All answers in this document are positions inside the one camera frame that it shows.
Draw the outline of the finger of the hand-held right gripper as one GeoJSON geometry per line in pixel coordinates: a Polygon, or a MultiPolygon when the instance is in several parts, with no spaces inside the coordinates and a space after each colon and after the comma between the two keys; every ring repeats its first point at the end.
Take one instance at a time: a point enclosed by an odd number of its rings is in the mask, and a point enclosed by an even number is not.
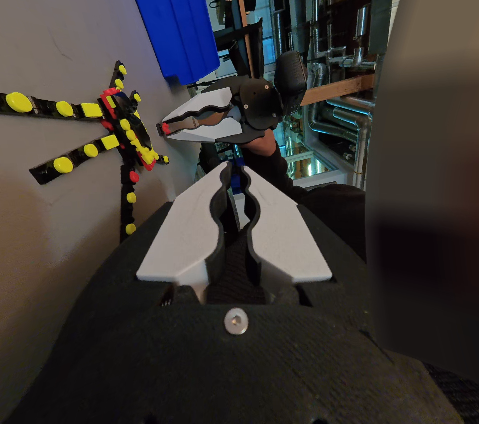
{"type": "Polygon", "coordinates": [[[206,111],[199,116],[166,123],[166,137],[170,140],[213,143],[217,139],[242,133],[239,110],[206,111]]]}
{"type": "Polygon", "coordinates": [[[230,88],[201,93],[170,112],[162,124],[168,127],[199,127],[199,117],[207,112],[224,113],[232,99],[230,88]]]}

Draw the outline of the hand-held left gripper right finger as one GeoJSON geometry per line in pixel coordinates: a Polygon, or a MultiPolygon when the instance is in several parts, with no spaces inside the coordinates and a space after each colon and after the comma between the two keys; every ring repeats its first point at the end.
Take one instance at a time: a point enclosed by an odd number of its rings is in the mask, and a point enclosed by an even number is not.
{"type": "Polygon", "coordinates": [[[332,271],[299,205],[250,167],[242,168],[246,271],[256,286],[328,281],[332,271]]]}

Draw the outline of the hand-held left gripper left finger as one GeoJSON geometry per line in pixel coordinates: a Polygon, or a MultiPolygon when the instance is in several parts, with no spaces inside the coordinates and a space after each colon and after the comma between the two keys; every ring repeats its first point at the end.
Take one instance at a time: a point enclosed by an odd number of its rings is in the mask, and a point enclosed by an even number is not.
{"type": "Polygon", "coordinates": [[[141,281],[189,286],[201,304],[207,288],[221,276],[225,261],[224,227],[231,164],[223,162],[172,203],[136,277],[141,281]]]}

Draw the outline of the black and yellow lego spider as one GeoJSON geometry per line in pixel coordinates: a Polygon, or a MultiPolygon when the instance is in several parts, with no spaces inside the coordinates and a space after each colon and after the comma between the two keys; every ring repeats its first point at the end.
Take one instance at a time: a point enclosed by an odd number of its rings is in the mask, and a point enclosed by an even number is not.
{"type": "Polygon", "coordinates": [[[98,122],[102,125],[106,135],[39,164],[29,169],[29,173],[39,185],[46,185],[100,154],[117,150],[122,158],[120,243],[136,230],[133,209],[136,202],[135,185],[139,182],[138,170],[151,171],[157,164],[167,165],[170,162],[168,156],[158,154],[153,148],[147,128],[137,110],[141,102],[140,95],[136,90],[129,96],[124,93],[123,80],[126,75],[123,62],[116,61],[110,87],[94,103],[51,101],[20,92],[0,95],[1,115],[98,122]]]}

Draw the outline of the person's right hand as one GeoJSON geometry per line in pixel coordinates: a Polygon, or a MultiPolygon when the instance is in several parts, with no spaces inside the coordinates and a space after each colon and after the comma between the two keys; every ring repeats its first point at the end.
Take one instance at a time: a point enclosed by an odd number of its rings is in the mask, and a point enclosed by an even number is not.
{"type": "Polygon", "coordinates": [[[277,149],[277,142],[273,131],[271,129],[266,129],[264,136],[241,145],[241,148],[243,150],[248,150],[257,156],[270,157],[277,149]]]}

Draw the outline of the wooden beam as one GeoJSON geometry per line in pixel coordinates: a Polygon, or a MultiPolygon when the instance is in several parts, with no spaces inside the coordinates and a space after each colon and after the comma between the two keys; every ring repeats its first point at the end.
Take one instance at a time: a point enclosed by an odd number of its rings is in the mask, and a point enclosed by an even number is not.
{"type": "Polygon", "coordinates": [[[300,106],[326,101],[328,99],[350,95],[372,89],[374,74],[359,75],[331,84],[321,85],[306,90],[300,106]]]}

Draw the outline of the background desk with wooden edge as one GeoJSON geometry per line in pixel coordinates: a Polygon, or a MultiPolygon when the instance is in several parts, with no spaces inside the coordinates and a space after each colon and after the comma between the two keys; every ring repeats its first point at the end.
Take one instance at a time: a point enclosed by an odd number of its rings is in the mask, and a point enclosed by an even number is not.
{"type": "Polygon", "coordinates": [[[220,59],[231,62],[239,76],[262,78],[264,75],[262,18],[249,24],[243,0],[214,0],[219,25],[214,31],[220,59]]]}

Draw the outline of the blue plastic bin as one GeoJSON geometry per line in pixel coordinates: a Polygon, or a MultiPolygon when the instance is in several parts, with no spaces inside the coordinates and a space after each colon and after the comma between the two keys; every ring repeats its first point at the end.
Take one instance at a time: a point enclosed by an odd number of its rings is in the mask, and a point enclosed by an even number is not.
{"type": "Polygon", "coordinates": [[[135,0],[161,72],[190,85],[219,67],[206,0],[135,0]]]}

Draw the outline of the metal pipes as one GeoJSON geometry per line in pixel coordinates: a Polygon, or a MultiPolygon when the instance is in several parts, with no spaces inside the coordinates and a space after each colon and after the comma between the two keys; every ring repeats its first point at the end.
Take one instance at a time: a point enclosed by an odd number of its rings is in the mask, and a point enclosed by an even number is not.
{"type": "MultiPolygon", "coordinates": [[[[374,74],[378,54],[369,53],[370,3],[340,16],[334,23],[335,0],[312,0],[309,22],[309,88],[359,75],[374,74]],[[351,31],[351,19],[354,20],[351,31]]],[[[354,165],[352,185],[365,190],[367,157],[373,121],[372,89],[308,105],[311,131],[338,139],[343,160],[354,165]]]]}

